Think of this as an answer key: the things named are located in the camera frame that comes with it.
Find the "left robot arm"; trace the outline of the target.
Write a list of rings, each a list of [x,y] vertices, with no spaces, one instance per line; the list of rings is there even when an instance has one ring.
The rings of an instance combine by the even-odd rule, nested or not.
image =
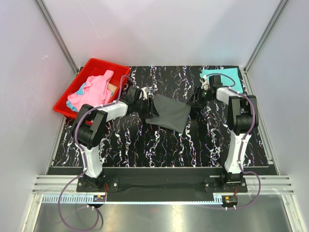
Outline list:
[[[137,113],[142,119],[159,116],[147,87],[131,86],[125,95],[111,103],[92,106],[84,104],[72,126],[72,136],[81,151],[83,171],[78,175],[78,191],[107,189],[103,167],[100,164],[99,145],[106,123],[116,118]]]

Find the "dark grey t-shirt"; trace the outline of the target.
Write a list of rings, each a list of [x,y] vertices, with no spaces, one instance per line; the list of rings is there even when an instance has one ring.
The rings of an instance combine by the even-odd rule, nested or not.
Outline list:
[[[145,122],[183,133],[189,118],[191,106],[160,94],[157,94],[153,101],[159,116],[148,118]]]

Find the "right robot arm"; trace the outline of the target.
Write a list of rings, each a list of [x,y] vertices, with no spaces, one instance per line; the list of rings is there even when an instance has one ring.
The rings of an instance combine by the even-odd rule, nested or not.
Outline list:
[[[194,88],[186,104],[202,108],[208,101],[217,100],[227,105],[227,125],[231,136],[227,159],[219,177],[205,179],[205,191],[245,193],[248,190],[244,175],[250,172],[244,171],[243,163],[252,131],[259,123],[257,100],[254,95],[248,96],[233,90],[236,84],[234,80],[231,86],[223,85],[222,76],[232,80],[223,73],[207,74],[202,86]]]

